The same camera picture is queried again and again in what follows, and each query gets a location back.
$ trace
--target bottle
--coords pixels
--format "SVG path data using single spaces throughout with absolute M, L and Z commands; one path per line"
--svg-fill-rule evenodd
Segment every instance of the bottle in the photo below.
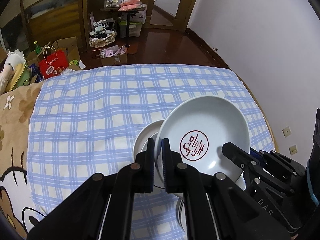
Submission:
M 41 52 L 41 47 L 38 45 L 38 41 L 35 41 L 35 51 L 37 55 Z

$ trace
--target plaid bedsheet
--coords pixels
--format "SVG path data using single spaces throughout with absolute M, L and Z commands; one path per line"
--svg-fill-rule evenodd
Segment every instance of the plaid bedsheet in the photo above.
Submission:
M 251 147 L 274 148 L 263 115 L 230 70 L 192 65 L 101 67 L 48 79 L 30 119 L 27 171 L 36 208 L 48 214 L 95 172 L 133 162 L 138 133 L 183 101 L 220 95 L 234 102 L 250 128 Z M 178 198 L 155 188 L 136 194 L 132 239 L 183 239 Z

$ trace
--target table leg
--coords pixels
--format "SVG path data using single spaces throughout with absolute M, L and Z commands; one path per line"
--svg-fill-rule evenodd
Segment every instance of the table leg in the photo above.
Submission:
M 129 47 L 129 28 L 130 28 L 130 16 L 131 13 L 127 13 L 127 29 L 126 29 L 126 36 L 125 36 L 125 46 L 128 48 Z

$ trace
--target ceramic dish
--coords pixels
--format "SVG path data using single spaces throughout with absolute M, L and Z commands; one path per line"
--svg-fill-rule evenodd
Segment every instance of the ceramic dish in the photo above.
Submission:
M 231 101 L 219 96 L 191 98 L 162 123 L 155 141 L 156 172 L 162 182 L 163 138 L 169 138 L 171 150 L 180 153 L 184 163 L 209 175 L 223 172 L 234 182 L 242 170 L 222 154 L 222 145 L 232 142 L 250 152 L 249 127 L 244 115 Z
M 147 150 L 147 144 L 148 144 L 147 142 L 149 138 L 156 140 L 156 136 L 163 122 L 164 120 L 158 120 L 158 121 L 152 122 L 141 130 L 133 146 L 132 154 L 133 154 L 134 160 L 136 159 L 136 156 L 138 153 Z M 154 173 L 154 186 L 159 188 L 164 188 L 163 182 L 159 178 L 159 173 L 156 172 L 156 167 L 155 167 L 155 173 Z
M 184 201 L 182 200 L 179 206 L 178 222 L 183 231 L 187 232 L 186 211 L 184 210 Z

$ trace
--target door frame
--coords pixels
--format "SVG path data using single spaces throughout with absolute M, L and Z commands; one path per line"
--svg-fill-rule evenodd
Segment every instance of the door frame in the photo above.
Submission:
M 172 22 L 173 26 L 167 26 L 167 25 L 150 24 L 154 0 L 141 0 L 141 1 L 147 4 L 147 19 L 145 24 L 143 25 L 144 28 L 169 29 L 169 30 L 178 30 L 178 31 L 186 30 L 193 7 L 196 3 L 196 0 L 180 0 L 176 17 Z

